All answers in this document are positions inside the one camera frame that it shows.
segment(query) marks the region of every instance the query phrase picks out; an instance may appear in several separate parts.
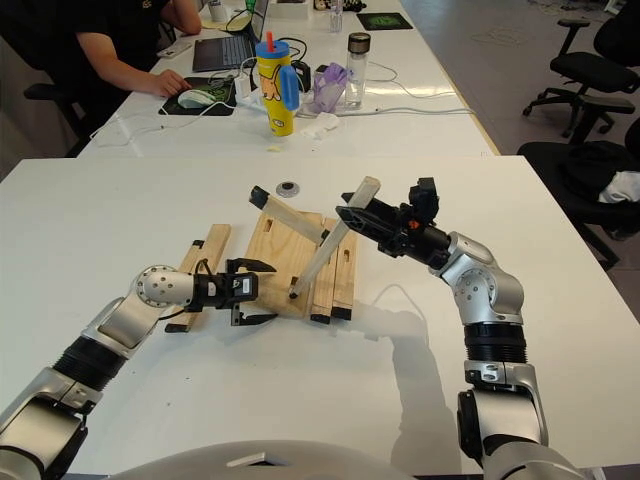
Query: man's arm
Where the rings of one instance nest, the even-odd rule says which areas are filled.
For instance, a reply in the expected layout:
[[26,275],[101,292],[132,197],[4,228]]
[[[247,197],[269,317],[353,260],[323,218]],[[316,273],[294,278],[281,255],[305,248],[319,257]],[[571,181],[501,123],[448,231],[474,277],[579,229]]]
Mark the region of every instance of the man's arm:
[[160,11],[160,16],[187,35],[197,35],[202,28],[193,0],[169,0]]
[[173,70],[160,75],[143,72],[118,59],[113,41],[103,33],[77,33],[78,42],[98,76],[122,90],[152,93],[171,97],[191,88]]

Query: white desk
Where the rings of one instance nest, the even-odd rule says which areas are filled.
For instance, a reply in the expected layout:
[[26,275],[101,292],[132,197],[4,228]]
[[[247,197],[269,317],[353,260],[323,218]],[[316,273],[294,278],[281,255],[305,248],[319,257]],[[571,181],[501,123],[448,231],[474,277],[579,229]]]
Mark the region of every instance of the white desk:
[[[479,160],[23,161],[0,185],[0,408],[139,271],[179,264],[211,223],[233,225],[225,257],[242,256],[259,215],[247,202],[254,184],[291,179],[301,186],[291,205],[329,214],[365,174],[392,204],[434,176],[440,228],[485,243],[524,285],[551,445],[579,466],[638,463],[636,320],[528,164]],[[365,239],[357,262],[350,323],[230,327],[228,312],[209,311],[189,334],[159,328],[107,387],[71,471],[266,438],[341,444],[411,474],[477,471],[457,446],[457,393],[468,385],[449,288]]]
[[[371,0],[367,5],[367,12],[399,11],[410,21],[397,0]],[[202,15],[209,16],[206,8]],[[268,18],[266,30],[273,30],[276,38],[293,36],[305,40],[309,45],[305,62],[313,71],[318,65],[328,65],[332,61],[344,65],[348,34],[362,31],[363,27],[355,13],[345,12],[342,32],[330,34],[328,14],[312,12],[307,21]],[[395,68],[399,73],[398,80],[412,93],[429,95],[452,90],[438,60],[416,29],[369,33],[372,35],[370,59]],[[199,36],[191,38],[195,40],[219,35],[223,34],[203,30]],[[153,71],[171,68],[185,77],[198,76],[191,73],[192,59],[193,49],[190,49],[175,59],[159,61]],[[389,78],[389,75],[388,71],[374,65],[370,65],[367,71],[368,78]],[[238,108],[230,117],[205,117],[179,130],[138,135],[144,128],[184,125],[192,118],[158,115],[163,103],[164,100],[159,97],[133,93],[117,112],[120,120],[102,130],[81,157],[211,156],[220,159],[240,154],[322,161],[327,155],[351,157],[417,154],[423,151],[437,155],[493,154],[474,119],[466,114],[343,118],[342,125],[327,139],[312,141],[299,133],[310,122],[308,119],[296,119],[296,133],[286,138],[276,138],[269,131],[266,117],[246,108]],[[368,83],[363,111],[397,106],[442,110],[464,105],[456,95],[418,100],[407,96],[393,84]],[[136,135],[135,139],[125,147],[100,147],[125,143],[131,134]],[[268,152],[267,149],[274,145],[279,151]]]

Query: person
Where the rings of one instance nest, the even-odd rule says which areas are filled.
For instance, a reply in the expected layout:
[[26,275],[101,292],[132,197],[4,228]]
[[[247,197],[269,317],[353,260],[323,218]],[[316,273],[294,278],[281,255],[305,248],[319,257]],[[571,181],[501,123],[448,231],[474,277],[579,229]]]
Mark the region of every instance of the person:
[[171,97],[191,86],[173,70],[149,73],[164,20],[200,32],[193,0],[59,0],[63,46],[58,78],[97,128],[131,91]]

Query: yellow cup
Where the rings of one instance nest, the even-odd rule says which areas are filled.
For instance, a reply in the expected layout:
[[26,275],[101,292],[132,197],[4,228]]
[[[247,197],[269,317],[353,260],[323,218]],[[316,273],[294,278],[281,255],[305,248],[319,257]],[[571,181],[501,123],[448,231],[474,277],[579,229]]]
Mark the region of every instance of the yellow cup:
[[271,132],[279,137],[291,135],[293,110],[299,106],[299,93],[289,45],[275,41],[272,51],[269,51],[267,42],[261,42],[256,45],[256,57],[262,100],[269,115]]

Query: red straw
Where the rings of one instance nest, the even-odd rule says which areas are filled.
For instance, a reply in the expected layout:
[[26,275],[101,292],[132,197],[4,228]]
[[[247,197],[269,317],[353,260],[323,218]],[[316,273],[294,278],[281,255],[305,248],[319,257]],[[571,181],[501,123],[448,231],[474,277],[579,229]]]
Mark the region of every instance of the red straw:
[[273,48],[273,33],[271,31],[267,32],[267,51],[275,51],[275,48]]

